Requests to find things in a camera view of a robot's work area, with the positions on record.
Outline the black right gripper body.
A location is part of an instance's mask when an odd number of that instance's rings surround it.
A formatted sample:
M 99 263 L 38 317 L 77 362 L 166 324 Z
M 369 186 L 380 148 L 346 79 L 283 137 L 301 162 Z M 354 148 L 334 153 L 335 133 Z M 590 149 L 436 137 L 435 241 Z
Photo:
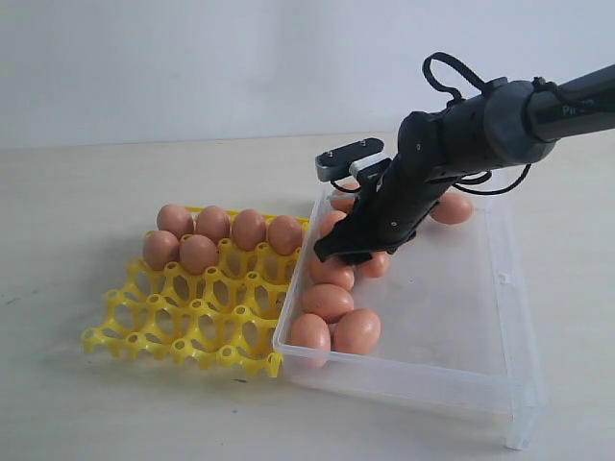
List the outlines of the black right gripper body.
M 361 187 L 353 210 L 325 237 L 341 238 L 345 252 L 393 254 L 460 179 L 431 157 L 399 153 L 377 181 Z

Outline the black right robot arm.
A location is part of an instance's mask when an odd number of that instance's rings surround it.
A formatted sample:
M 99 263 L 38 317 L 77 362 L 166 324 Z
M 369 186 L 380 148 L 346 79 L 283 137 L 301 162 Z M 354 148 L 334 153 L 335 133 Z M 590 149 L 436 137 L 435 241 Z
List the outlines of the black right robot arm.
M 478 194 L 494 170 L 541 161 L 565 137 L 614 127 L 614 68 L 607 66 L 563 85 L 483 81 L 443 53 L 425 59 L 430 85 L 451 95 L 439 112 L 414 111 L 400 125 L 397 153 L 384 154 L 368 137 L 315 159 L 321 182 L 353 177 L 358 188 L 346 218 L 316 241 L 321 261 L 337 256 L 358 265 L 375 252 L 394 254 L 451 187 Z

